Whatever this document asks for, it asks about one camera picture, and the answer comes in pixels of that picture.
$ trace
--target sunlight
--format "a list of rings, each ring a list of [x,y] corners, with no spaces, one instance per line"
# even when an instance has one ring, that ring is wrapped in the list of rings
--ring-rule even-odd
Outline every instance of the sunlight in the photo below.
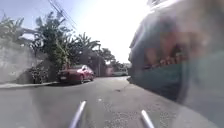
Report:
[[[147,0],[98,0],[88,9],[80,30],[100,40],[120,62],[128,62],[129,45],[148,10]]]

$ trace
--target tree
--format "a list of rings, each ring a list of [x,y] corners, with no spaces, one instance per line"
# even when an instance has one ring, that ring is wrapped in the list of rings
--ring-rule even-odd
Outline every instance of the tree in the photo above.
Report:
[[[69,44],[70,59],[73,63],[88,64],[92,56],[97,56],[93,48],[99,46],[97,40],[92,41],[85,33],[79,34]]]
[[[116,60],[112,61],[110,65],[113,67],[115,71],[118,71],[124,68],[124,64],[121,64],[119,61],[116,61]]]
[[[24,18],[20,18],[14,21],[4,15],[0,21],[0,37],[19,42],[19,37],[24,34],[21,27],[23,20]]]
[[[37,31],[40,35],[37,35],[34,46],[38,44],[38,50],[46,53],[48,59],[57,69],[60,69],[69,61],[67,33],[71,30],[63,25],[64,21],[65,19],[62,17],[61,13],[57,13],[57,15],[54,16],[53,12],[50,12],[45,20],[41,17],[36,19],[36,24],[38,26]]]

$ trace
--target road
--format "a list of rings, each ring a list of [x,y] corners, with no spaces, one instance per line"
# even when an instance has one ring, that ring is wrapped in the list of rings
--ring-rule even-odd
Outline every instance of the road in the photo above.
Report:
[[[86,100],[81,128],[144,128],[142,109],[156,128],[216,128],[197,112],[126,79],[98,78],[82,85],[0,90],[0,126],[67,128],[80,101]]]

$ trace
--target sky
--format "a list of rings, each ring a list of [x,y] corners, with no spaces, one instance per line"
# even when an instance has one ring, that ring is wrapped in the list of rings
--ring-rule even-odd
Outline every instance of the sky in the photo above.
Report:
[[[86,32],[101,47],[127,63],[129,45],[149,7],[147,0],[57,0],[75,21],[76,33]],[[23,27],[34,29],[35,19],[53,11],[48,0],[1,0],[0,16],[23,17]]]

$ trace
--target parked car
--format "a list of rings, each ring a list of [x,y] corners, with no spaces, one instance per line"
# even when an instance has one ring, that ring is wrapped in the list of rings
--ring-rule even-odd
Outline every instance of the parked car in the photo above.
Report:
[[[128,76],[127,68],[112,72],[112,76]]]
[[[69,69],[58,72],[58,82],[61,83],[84,83],[85,80],[93,81],[94,73],[86,65],[75,65]]]

